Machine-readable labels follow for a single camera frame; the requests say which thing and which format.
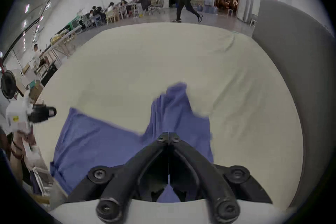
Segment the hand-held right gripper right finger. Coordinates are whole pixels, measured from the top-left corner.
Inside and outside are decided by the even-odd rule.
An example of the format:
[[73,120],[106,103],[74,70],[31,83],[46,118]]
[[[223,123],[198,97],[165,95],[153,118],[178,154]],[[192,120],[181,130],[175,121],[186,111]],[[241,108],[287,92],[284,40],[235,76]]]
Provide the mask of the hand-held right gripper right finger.
[[237,200],[272,204],[263,187],[243,166],[224,167],[210,163],[176,133],[168,133],[169,146],[195,179],[197,194],[207,200],[210,219],[216,224],[230,224],[241,213]]

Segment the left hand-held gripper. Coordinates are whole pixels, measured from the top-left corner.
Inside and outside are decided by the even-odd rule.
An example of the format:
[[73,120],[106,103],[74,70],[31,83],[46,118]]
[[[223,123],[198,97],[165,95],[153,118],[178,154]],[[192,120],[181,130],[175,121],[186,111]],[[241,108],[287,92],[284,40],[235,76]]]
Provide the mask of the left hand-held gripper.
[[33,124],[55,117],[57,109],[46,104],[32,104],[30,98],[12,101],[6,109],[6,121],[11,132],[30,134]]

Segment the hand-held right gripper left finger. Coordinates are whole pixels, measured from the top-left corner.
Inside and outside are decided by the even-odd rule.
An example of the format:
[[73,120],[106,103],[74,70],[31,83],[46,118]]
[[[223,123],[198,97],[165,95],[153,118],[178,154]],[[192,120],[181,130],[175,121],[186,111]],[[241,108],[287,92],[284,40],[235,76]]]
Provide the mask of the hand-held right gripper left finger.
[[95,212],[104,223],[124,223],[139,178],[168,146],[168,135],[140,150],[123,165],[93,167],[68,195],[67,203],[98,199]]

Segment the person's left hand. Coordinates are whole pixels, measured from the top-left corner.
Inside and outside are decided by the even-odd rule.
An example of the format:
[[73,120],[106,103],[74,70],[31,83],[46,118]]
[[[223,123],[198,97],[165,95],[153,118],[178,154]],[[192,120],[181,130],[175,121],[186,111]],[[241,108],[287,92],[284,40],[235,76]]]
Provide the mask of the person's left hand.
[[33,129],[31,129],[29,133],[20,130],[13,132],[11,150],[17,155],[25,156],[26,152],[23,142],[28,143],[30,147],[36,145]]

